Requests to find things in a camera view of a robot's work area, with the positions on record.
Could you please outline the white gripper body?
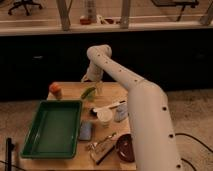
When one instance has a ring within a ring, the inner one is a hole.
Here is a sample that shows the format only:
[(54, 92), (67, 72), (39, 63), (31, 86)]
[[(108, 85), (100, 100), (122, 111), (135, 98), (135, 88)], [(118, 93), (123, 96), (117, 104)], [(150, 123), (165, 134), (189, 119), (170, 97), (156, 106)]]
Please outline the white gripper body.
[(103, 70), (94, 63), (90, 63), (89, 67), (87, 68), (86, 74), (82, 77), (81, 81), (99, 82), (102, 80), (102, 78)]

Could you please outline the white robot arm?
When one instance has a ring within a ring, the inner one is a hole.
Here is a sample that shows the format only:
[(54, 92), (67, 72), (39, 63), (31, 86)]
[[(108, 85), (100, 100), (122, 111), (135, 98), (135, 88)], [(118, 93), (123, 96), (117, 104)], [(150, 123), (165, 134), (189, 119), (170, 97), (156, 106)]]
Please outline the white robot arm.
[(111, 59), (109, 45), (87, 49), (85, 77), (100, 81), (103, 72), (127, 90), (127, 104), (136, 171), (183, 171), (168, 107), (168, 98), (155, 83)]

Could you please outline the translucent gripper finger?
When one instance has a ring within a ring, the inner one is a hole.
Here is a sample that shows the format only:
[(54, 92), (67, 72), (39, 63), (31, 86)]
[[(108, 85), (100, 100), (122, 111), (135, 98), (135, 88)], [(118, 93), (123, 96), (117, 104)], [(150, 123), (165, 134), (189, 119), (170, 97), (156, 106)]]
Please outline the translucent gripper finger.
[(96, 82), (95, 87), (96, 87), (98, 95), (101, 95), (102, 88), (103, 88), (103, 82), (102, 81)]

